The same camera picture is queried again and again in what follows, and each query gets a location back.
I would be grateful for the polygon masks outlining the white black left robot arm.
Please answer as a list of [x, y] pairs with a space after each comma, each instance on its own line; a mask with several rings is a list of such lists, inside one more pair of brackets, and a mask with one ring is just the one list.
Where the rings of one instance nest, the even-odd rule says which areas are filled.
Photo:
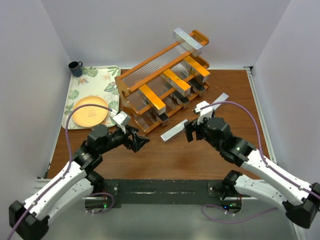
[[65, 167], [37, 193], [23, 202], [9, 206], [10, 235], [24, 240], [40, 240], [49, 230], [54, 215], [77, 199], [104, 195], [104, 178], [95, 171], [102, 155], [119, 146], [138, 152], [150, 140], [138, 135], [130, 125], [109, 132], [105, 125], [95, 126], [75, 152], [70, 153]]

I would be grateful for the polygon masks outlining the silver R&O charcoal toothpaste box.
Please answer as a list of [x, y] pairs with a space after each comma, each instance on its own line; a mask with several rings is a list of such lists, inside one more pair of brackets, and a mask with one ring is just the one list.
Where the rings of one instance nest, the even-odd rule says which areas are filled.
[[183, 96], [181, 93], [179, 93], [178, 91], [174, 91], [172, 94], [171, 94], [171, 97], [173, 99], [176, 100], [176, 102], [183, 108], [183, 109], [186, 109], [190, 103], [190, 100], [186, 97], [186, 96]]

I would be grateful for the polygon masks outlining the orange toothpaste box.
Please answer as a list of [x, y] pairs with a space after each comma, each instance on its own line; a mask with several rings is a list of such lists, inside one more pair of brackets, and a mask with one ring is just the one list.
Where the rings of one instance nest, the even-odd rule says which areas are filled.
[[194, 75], [199, 82], [205, 83], [207, 81], [210, 72], [191, 56], [185, 57], [181, 63], [187, 69], [188, 73]]
[[146, 84], [142, 85], [139, 90], [158, 114], [163, 114], [166, 111], [166, 104]]
[[180, 77], [178, 77], [172, 70], [167, 69], [163, 71], [161, 73], [161, 77], [184, 97], [190, 94], [191, 86]]

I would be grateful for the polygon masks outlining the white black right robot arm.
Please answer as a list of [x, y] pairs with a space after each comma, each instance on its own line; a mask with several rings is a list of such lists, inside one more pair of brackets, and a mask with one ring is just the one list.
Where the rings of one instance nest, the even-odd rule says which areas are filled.
[[222, 180], [221, 189], [227, 196], [247, 195], [274, 205], [294, 224], [309, 229], [320, 210], [320, 185], [308, 183], [288, 173], [261, 156], [250, 142], [235, 136], [220, 117], [205, 118], [184, 124], [188, 142], [205, 140], [227, 162], [243, 168], [263, 181], [259, 182], [232, 170]]

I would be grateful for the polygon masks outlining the orange toothpaste box front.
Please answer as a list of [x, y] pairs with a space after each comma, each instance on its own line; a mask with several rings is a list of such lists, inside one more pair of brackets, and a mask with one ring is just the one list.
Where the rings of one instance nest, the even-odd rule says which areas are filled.
[[205, 83], [207, 81], [210, 72], [191, 56], [185, 57], [181, 63], [187, 69], [188, 73], [194, 75], [199, 82]]

